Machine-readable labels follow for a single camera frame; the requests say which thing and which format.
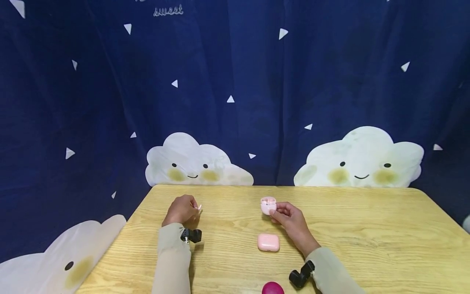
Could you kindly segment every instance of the pink earbud case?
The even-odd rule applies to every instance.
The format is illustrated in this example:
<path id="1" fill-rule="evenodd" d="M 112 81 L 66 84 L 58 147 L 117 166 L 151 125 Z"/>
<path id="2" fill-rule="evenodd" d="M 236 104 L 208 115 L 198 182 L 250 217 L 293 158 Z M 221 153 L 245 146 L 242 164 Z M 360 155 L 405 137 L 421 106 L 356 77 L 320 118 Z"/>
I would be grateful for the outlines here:
<path id="1" fill-rule="evenodd" d="M 264 214 L 269 215 L 269 211 L 271 209 L 277 209 L 276 199 L 270 196 L 261 198 L 261 211 Z"/>

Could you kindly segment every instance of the hand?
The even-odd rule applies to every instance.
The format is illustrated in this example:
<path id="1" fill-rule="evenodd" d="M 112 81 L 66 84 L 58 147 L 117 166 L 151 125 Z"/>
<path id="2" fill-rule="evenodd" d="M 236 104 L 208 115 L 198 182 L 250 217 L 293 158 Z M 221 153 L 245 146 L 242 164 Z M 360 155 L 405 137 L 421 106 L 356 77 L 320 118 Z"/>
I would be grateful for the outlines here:
<path id="1" fill-rule="evenodd" d="M 309 231 L 302 211 L 291 203 L 278 202 L 277 209 L 271 209 L 269 214 L 272 222 L 280 223 L 284 227 L 287 235 L 304 257 L 321 247 Z"/>
<path id="2" fill-rule="evenodd" d="M 193 195 L 183 195 L 176 197 L 170 205 L 166 217 L 163 220 L 162 227 L 178 222 L 184 223 L 197 215 L 197 202 Z"/>

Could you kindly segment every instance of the right hand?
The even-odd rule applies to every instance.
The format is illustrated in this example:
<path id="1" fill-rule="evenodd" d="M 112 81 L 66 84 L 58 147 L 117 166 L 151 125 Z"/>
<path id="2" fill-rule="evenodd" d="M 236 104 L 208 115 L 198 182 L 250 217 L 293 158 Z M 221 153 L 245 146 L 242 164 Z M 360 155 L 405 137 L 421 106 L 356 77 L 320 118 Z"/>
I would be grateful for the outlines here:
<path id="1" fill-rule="evenodd" d="M 291 203 L 278 202 L 277 209 L 271 209 L 269 214 L 272 222 L 280 223 L 284 227 L 287 235 L 305 258 L 313 250 L 321 247 L 309 231 L 302 211 Z"/>

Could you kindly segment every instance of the cloud eye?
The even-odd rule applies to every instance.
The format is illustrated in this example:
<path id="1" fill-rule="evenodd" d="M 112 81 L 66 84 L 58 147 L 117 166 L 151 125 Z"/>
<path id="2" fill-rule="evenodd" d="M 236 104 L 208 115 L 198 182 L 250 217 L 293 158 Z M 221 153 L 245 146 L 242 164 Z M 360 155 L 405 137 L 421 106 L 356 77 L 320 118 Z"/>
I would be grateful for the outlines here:
<path id="1" fill-rule="evenodd" d="M 69 262 L 66 266 L 65 266 L 65 269 L 64 270 L 70 270 L 73 266 L 73 262 Z"/>

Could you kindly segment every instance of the beige sleeve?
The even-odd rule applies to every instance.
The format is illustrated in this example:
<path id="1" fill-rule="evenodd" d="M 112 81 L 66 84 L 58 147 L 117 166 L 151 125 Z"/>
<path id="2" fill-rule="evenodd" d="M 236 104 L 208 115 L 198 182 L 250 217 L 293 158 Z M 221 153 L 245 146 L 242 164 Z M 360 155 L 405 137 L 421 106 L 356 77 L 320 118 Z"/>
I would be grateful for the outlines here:
<path id="1" fill-rule="evenodd" d="M 190 294 L 189 245 L 181 241 L 184 227 L 171 223 L 160 228 L 157 245 L 157 267 L 153 279 L 152 294 Z"/>
<path id="2" fill-rule="evenodd" d="M 312 277 L 323 294 L 364 294 L 365 291 L 352 279 L 345 266 L 326 247 L 310 253 L 305 262 L 311 260 L 315 265 Z"/>

